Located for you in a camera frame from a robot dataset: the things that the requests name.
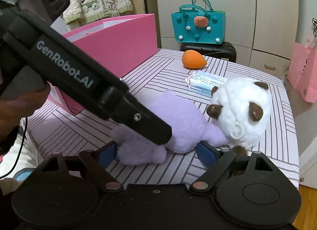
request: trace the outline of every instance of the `orange egg-shaped object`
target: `orange egg-shaped object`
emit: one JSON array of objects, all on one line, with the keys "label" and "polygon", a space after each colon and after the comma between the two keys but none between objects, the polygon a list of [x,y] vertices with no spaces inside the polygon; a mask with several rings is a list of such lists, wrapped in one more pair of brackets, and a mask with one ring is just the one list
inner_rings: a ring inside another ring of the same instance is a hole
[{"label": "orange egg-shaped object", "polygon": [[194,25],[199,28],[206,28],[208,26],[208,19],[205,16],[196,16],[194,18]]},{"label": "orange egg-shaped object", "polygon": [[182,57],[183,65],[190,69],[197,69],[207,65],[207,61],[195,50],[187,50]]}]

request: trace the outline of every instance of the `wooden floor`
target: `wooden floor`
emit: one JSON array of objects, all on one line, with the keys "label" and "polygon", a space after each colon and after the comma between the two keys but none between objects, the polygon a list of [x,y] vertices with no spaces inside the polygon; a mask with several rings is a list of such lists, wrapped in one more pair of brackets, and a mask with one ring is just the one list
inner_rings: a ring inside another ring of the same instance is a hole
[{"label": "wooden floor", "polygon": [[298,230],[317,230],[317,189],[300,185],[302,208],[294,222]]}]

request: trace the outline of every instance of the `human hand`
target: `human hand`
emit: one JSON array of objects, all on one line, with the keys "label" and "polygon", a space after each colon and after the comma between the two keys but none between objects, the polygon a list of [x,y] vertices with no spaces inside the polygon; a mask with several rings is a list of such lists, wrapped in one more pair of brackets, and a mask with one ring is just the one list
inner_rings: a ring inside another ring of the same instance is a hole
[{"label": "human hand", "polygon": [[[0,84],[3,82],[0,71]],[[50,85],[24,94],[14,100],[0,99],[0,141],[5,140],[11,130],[19,125],[21,118],[31,116],[46,101],[50,93]]]}]

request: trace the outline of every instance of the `white plush toy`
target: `white plush toy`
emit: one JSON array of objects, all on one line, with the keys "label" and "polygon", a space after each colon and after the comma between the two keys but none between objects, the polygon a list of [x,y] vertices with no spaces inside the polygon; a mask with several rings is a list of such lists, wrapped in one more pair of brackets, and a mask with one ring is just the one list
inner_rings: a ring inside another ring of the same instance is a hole
[{"label": "white plush toy", "polygon": [[251,78],[228,80],[211,91],[207,114],[229,140],[229,146],[250,149],[258,145],[272,110],[272,96],[267,83]]}]

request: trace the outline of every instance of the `drawer handle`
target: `drawer handle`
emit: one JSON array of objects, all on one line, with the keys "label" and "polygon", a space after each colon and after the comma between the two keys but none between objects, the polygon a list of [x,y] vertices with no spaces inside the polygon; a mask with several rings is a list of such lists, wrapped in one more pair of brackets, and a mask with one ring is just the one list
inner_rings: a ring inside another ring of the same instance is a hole
[{"label": "drawer handle", "polygon": [[275,71],[275,69],[276,69],[276,66],[270,66],[270,65],[266,65],[266,64],[264,64],[264,67],[265,67],[266,69],[270,69],[270,70],[272,70],[272,71]]}]

